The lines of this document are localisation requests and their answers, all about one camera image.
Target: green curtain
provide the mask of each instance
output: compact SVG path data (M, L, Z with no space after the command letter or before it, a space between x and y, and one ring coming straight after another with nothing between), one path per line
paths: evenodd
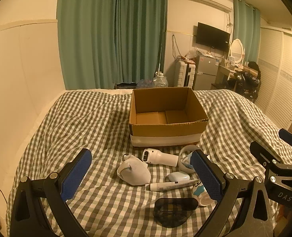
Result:
M245 48L245 61L257 61L260 42L260 11L247 6L244 0L234 0L233 40L239 39Z
M117 0L116 52L123 82L152 79L164 65L167 0Z
M67 90L152 79L163 66L167 0L58 0Z

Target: white sock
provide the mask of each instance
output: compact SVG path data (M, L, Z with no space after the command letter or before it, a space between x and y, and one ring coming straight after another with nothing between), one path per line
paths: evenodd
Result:
M133 155L124 155L125 161L117 170L118 176L130 185L144 185L150 183L150 172L147 163Z

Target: television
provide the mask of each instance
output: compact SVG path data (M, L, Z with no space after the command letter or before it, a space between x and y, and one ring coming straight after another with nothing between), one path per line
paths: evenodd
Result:
M199 22L196 43L228 52L229 33Z

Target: clear plastic water jug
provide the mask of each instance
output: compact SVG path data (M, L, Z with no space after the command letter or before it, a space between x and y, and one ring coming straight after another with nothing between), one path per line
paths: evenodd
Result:
M167 78L160 71L156 72L156 77L153 79L153 83L155 87L168 87Z

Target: white sliding door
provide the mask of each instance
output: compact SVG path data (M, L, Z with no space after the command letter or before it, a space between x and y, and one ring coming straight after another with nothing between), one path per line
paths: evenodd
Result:
M292 33L261 30L258 57L262 85L256 105L279 128L292 123Z

